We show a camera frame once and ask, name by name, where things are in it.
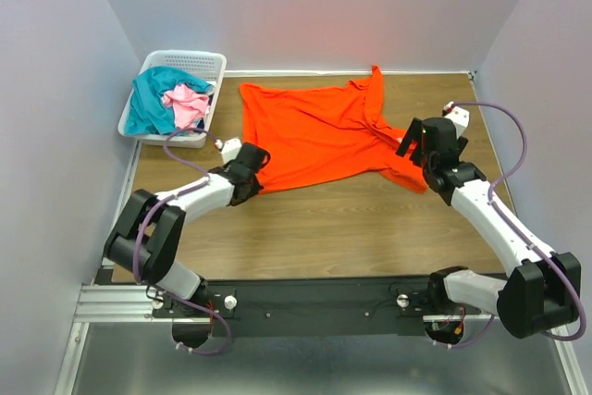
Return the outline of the orange t shirt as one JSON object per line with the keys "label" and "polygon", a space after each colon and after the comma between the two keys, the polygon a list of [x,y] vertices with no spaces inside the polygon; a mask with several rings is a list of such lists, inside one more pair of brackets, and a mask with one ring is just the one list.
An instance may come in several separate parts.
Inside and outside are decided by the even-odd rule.
{"label": "orange t shirt", "polygon": [[265,193],[310,187],[374,171],[405,189],[427,189],[422,171],[396,154],[405,134],[383,117],[384,78],[304,90],[240,86],[242,138],[270,154],[257,178]]}

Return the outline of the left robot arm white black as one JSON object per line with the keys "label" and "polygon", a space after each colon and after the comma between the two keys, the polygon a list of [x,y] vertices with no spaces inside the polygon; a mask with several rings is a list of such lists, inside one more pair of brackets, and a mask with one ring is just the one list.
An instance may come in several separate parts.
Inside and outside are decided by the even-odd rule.
{"label": "left robot arm white black", "polygon": [[257,175],[271,154],[234,138],[216,141],[222,164],[206,170],[176,157],[201,176],[171,191],[134,191],[105,241],[104,258],[129,271],[136,282],[169,294],[186,316],[211,314],[206,279],[177,259],[184,227],[216,209],[243,204],[263,190]]}

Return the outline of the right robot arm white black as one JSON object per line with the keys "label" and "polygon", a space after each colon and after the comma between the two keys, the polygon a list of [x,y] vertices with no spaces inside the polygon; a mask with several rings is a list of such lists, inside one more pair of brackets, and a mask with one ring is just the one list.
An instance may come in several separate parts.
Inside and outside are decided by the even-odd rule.
{"label": "right robot arm white black", "polygon": [[397,149],[420,167],[428,187],[468,220],[498,257],[504,279],[479,275],[465,266],[430,275],[427,306],[439,314],[469,305],[497,317],[517,339],[579,324],[571,339],[583,336],[586,312],[580,299],[581,265],[571,253],[556,253],[508,209],[494,186],[460,155],[467,112],[458,117],[413,119]]}

